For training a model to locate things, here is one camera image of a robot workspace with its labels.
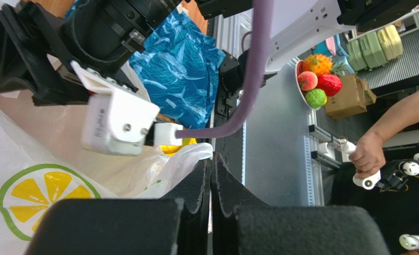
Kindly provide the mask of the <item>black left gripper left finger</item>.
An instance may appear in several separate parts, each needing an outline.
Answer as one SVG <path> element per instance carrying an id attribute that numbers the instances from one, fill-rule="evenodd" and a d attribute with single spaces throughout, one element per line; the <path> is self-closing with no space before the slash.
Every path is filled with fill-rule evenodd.
<path id="1" fill-rule="evenodd" d="M 206 254 L 210 160 L 158 199 L 64 199 L 27 254 Z"/>

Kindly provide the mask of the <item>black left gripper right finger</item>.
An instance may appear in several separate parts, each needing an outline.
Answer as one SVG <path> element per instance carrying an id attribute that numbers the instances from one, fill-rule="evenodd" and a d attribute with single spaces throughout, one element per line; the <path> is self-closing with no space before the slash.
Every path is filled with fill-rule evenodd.
<path id="1" fill-rule="evenodd" d="M 214 254 L 388 254 L 372 217 L 359 207 L 276 207 L 228 170 L 211 165 Z"/>

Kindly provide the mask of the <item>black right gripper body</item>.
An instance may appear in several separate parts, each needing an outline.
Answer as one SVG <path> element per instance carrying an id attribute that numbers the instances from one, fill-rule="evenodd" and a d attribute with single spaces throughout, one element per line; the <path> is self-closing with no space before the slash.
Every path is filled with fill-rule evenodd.
<path id="1" fill-rule="evenodd" d="M 179 1 L 79 1 L 63 20 L 39 3 L 47 20 L 58 21 L 55 31 L 77 62 L 101 75 L 116 78 L 135 52 L 144 51 L 144 41 L 179 5 Z"/>

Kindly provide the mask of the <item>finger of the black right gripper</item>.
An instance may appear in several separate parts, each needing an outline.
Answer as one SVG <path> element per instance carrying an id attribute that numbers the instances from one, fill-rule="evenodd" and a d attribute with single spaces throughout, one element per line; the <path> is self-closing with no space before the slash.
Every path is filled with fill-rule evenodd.
<path id="1" fill-rule="evenodd" d="M 85 105 L 89 93 L 74 76 L 67 80 L 48 59 L 71 72 L 73 56 L 58 35 L 62 19 L 37 3 L 3 4 L 0 9 L 0 94 L 32 92 L 35 106 Z"/>

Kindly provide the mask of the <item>yellow fake banana bunch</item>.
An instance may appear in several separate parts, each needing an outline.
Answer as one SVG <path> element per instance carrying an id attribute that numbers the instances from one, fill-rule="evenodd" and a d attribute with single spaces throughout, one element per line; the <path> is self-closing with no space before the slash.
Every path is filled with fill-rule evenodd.
<path id="1" fill-rule="evenodd" d="M 160 146 L 160 148 L 165 155 L 171 157 L 175 155 L 178 151 L 180 151 L 183 147 L 192 145 L 192 144 L 197 144 L 197 141 L 195 138 L 183 139 L 181 146 Z"/>

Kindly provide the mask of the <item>white plastic bag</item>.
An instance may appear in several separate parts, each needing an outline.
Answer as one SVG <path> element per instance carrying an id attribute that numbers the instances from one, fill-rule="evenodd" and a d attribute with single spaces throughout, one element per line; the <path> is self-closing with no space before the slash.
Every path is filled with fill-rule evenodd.
<path id="1" fill-rule="evenodd" d="M 191 144 L 170 157 L 138 197 L 122 199 L 55 157 L 0 110 L 0 254 L 21 254 L 31 241 L 57 244 L 40 254 L 92 254 L 84 249 L 108 242 L 90 236 L 91 224 L 134 219 L 146 205 L 175 187 L 199 162 L 212 158 L 212 145 Z"/>

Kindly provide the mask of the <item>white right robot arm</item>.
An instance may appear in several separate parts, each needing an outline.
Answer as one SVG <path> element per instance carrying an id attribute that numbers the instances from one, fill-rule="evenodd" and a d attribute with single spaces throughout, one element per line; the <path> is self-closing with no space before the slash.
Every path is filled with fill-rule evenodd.
<path id="1" fill-rule="evenodd" d="M 0 93 L 28 89 L 37 106 L 83 104 L 89 81 L 115 96 L 109 116 L 154 118 L 158 107 L 127 92 L 114 76 L 174 11 L 178 1 L 81 1 L 63 20 L 28 1 L 0 9 Z M 324 39 L 370 31 L 416 7 L 418 1 L 198 1 L 205 18 L 252 9 L 253 48 L 243 79 L 245 119 L 262 76 Z"/>

